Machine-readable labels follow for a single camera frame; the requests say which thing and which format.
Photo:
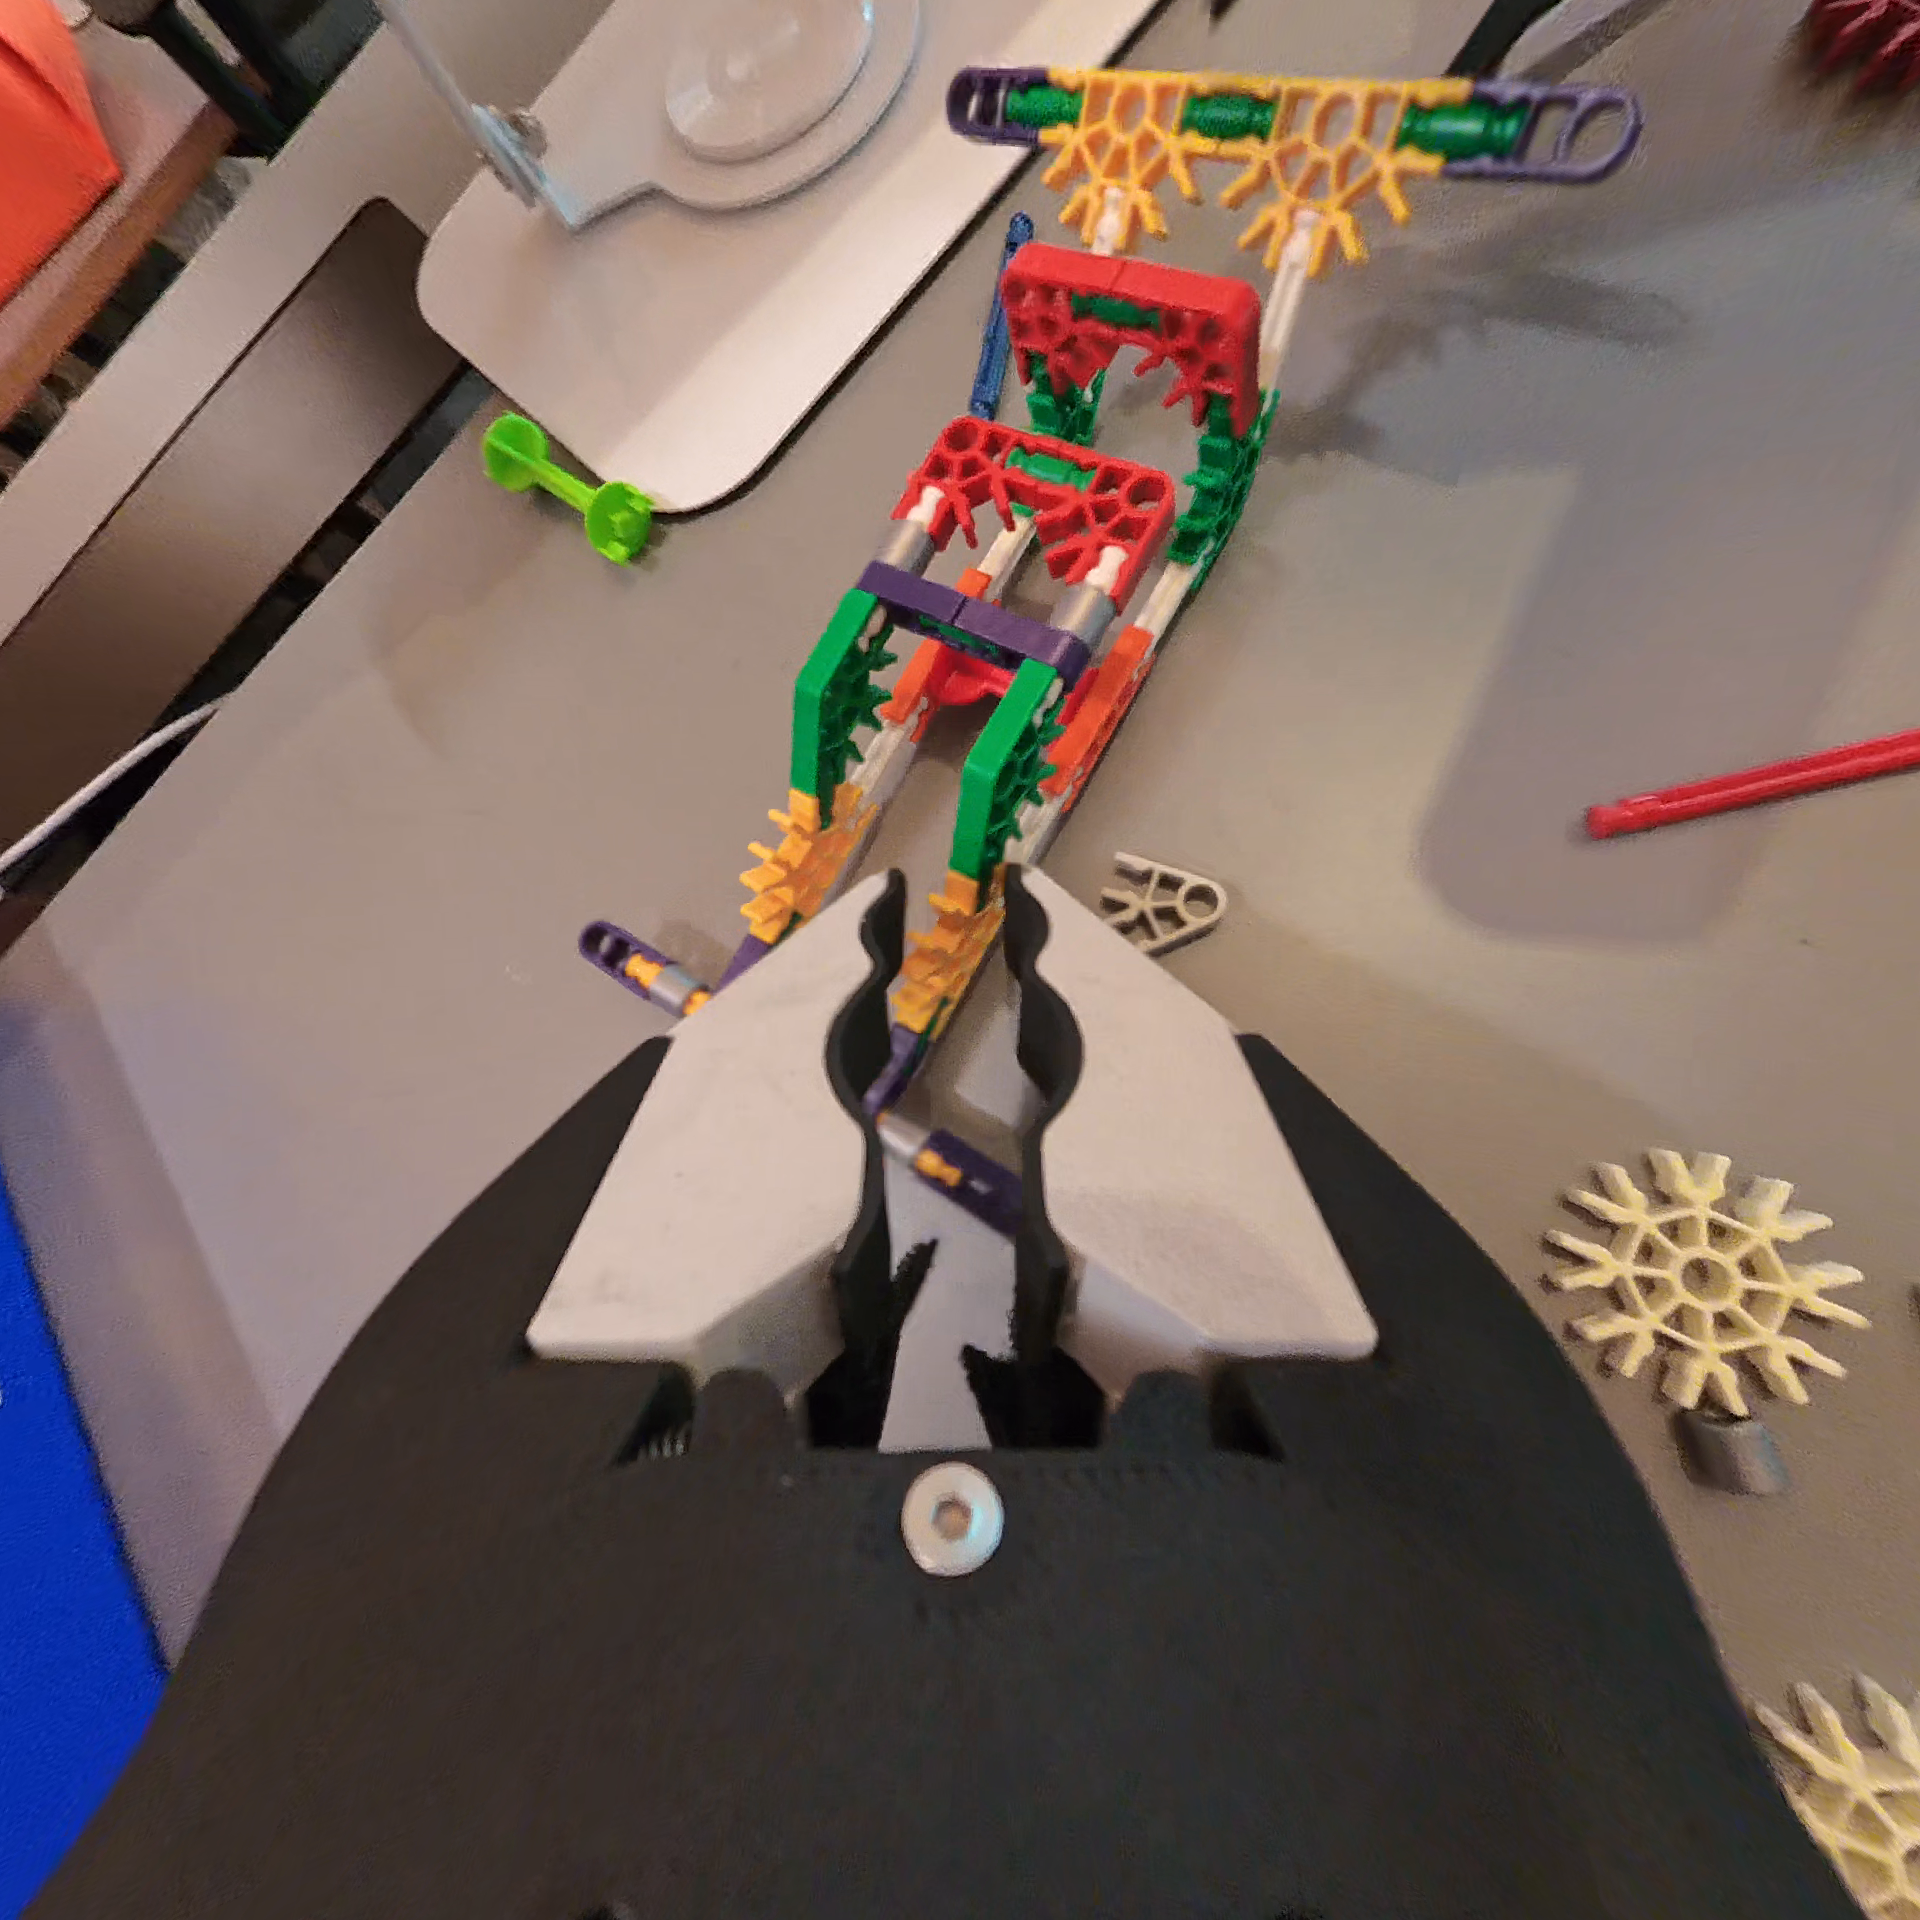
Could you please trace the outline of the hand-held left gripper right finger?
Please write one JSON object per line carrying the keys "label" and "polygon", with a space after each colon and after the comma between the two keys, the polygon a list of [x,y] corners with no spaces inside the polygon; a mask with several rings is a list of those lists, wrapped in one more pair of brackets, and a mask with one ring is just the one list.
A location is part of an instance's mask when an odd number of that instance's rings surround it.
{"label": "hand-held left gripper right finger", "polygon": [[1379,1328],[1228,1018],[1016,866],[1022,1136],[1001,1443],[1077,1449],[1142,1377],[1368,1361]]}

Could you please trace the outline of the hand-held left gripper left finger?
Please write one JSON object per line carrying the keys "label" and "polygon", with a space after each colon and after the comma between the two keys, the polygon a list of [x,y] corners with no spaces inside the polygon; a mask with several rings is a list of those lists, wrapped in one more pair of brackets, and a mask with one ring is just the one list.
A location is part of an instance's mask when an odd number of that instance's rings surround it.
{"label": "hand-held left gripper left finger", "polygon": [[905,879],[885,872],[678,1024],[525,1331],[552,1361],[732,1373],[875,1447],[908,1290],[867,1094],[891,1062]]}

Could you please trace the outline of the lime green double-ended connector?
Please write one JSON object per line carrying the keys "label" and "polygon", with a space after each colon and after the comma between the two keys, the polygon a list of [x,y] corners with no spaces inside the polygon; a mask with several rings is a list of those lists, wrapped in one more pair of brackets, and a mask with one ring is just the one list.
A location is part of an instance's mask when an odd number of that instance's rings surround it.
{"label": "lime green double-ended connector", "polygon": [[590,483],[548,454],[548,439],[528,416],[504,414],[482,438],[488,481],[513,495],[556,498],[584,522],[593,551],[614,566],[633,566],[653,533],[656,504],[638,488],[619,481]]}

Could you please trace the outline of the red long rod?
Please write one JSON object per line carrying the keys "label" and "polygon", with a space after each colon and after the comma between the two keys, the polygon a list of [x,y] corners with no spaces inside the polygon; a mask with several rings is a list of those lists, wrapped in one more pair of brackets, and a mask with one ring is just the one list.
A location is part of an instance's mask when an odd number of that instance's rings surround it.
{"label": "red long rod", "polygon": [[1584,832],[1594,842],[1656,832],[1851,784],[1870,784],[1916,769],[1917,728],[1908,728],[1898,734],[1861,738],[1804,758],[1594,805],[1584,813]]}

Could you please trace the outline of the purple connector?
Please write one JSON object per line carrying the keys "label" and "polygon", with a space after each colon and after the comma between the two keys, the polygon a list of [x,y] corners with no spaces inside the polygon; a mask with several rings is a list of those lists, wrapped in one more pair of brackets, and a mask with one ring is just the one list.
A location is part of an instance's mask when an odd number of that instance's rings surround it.
{"label": "purple connector", "polygon": [[1496,160],[1482,168],[1442,162],[1442,176],[1523,186],[1596,186],[1622,168],[1642,141],[1642,101],[1625,87],[1488,79],[1477,80],[1468,99],[1477,95],[1532,106],[1523,145],[1506,162]]}
{"label": "purple connector", "polygon": [[1024,90],[1048,90],[1044,67],[962,67],[946,90],[946,121],[960,137],[998,146],[1036,146],[1041,130],[1016,120],[1010,99]]}

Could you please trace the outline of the green fan connector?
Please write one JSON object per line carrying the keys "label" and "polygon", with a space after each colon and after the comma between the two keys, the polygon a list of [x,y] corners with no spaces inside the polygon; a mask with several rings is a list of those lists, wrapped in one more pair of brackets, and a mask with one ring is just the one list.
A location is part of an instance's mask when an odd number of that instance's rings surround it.
{"label": "green fan connector", "polygon": [[1211,575],[1221,551],[1243,515],[1257,481],[1264,442],[1280,405],[1277,392],[1261,392],[1256,418],[1243,435],[1232,432],[1232,408],[1222,399],[1208,402],[1195,470],[1187,473],[1188,498],[1172,522],[1168,561],[1192,569],[1193,587]]}

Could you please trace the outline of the white snowflake connector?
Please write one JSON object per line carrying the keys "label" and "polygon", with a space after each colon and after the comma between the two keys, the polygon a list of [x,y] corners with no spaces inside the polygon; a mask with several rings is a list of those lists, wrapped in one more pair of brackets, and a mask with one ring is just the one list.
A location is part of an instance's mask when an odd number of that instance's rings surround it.
{"label": "white snowflake connector", "polygon": [[1668,1410],[1738,1425],[1757,1402],[1802,1409],[1813,1384],[1848,1379],[1834,1338],[1873,1328],[1854,1302],[1862,1271],[1806,1254],[1834,1222],[1723,1155],[1597,1162],[1560,1213],[1542,1282],[1584,1304],[1573,1343],[1606,1377],[1650,1377]]}
{"label": "white snowflake connector", "polygon": [[1806,1682],[1790,1711],[1748,1711],[1766,1763],[1814,1847],[1867,1919],[1917,1915],[1917,1709],[1856,1674],[1848,1720]]}

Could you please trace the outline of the white rod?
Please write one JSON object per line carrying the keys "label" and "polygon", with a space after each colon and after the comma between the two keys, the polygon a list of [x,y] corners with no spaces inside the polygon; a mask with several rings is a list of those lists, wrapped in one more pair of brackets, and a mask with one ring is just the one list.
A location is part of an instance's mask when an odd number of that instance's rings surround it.
{"label": "white rod", "polygon": [[1300,319],[1318,225],[1318,214],[1312,209],[1289,216],[1257,342],[1257,385],[1266,397],[1277,392],[1280,367]]}

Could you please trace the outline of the blue rod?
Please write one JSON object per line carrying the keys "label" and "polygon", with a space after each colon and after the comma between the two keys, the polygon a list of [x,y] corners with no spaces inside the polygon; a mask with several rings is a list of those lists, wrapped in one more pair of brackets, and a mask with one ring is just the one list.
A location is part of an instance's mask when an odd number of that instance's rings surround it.
{"label": "blue rod", "polygon": [[989,311],[980,333],[980,347],[968,401],[968,410],[974,418],[994,422],[998,413],[1001,386],[1012,357],[1012,337],[1010,323],[1005,319],[1001,281],[1019,250],[1026,247],[1034,241],[1034,235],[1036,226],[1032,218],[1024,210],[1016,210],[1001,241],[998,269],[992,281]]}

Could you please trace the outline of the light grey wedge connector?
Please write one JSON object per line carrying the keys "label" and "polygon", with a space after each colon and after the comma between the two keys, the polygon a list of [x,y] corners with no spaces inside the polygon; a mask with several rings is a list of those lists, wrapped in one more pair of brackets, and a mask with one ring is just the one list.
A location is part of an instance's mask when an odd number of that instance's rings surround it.
{"label": "light grey wedge connector", "polygon": [[1230,894],[1221,880],[1117,851],[1094,913],[1142,955],[1166,958],[1205,939],[1226,920],[1228,905]]}

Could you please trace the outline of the red and green toy model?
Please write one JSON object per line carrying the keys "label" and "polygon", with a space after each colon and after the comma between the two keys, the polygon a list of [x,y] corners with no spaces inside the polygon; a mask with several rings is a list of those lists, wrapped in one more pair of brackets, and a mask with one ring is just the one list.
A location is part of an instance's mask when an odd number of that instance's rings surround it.
{"label": "red and green toy model", "polygon": [[930,726],[986,707],[945,887],[891,998],[893,1080],[980,973],[1010,861],[1038,863],[1198,591],[1168,561],[1211,399],[1260,405],[1252,286],[1032,243],[1003,275],[1029,426],[954,418],[795,682],[789,798],[744,873],[779,947],[851,879]]}

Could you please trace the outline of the white document stand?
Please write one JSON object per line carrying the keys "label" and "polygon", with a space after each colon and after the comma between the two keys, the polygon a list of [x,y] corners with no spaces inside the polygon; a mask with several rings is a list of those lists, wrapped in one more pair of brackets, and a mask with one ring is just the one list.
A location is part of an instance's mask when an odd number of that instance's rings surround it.
{"label": "white document stand", "polygon": [[954,75],[1104,64],[1150,5],[621,3],[522,112],[380,14],[484,162],[425,246],[425,323],[590,473],[692,513],[1016,173],[949,130]]}

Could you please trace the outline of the red fan connector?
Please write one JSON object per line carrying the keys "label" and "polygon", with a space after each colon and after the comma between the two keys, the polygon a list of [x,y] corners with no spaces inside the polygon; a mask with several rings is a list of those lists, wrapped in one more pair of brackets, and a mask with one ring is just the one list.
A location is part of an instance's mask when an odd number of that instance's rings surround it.
{"label": "red fan connector", "polygon": [[1804,37],[1825,74],[1866,93],[1917,87],[1917,3],[1811,3]]}

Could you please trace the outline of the grey spacer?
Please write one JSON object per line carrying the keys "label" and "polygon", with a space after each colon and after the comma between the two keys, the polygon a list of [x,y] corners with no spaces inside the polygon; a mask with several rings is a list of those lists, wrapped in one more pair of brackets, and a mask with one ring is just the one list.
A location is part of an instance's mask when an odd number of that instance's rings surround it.
{"label": "grey spacer", "polygon": [[1760,1417],[1681,1409],[1672,1438],[1688,1480],[1723,1498],[1782,1498],[1792,1488],[1785,1459]]}

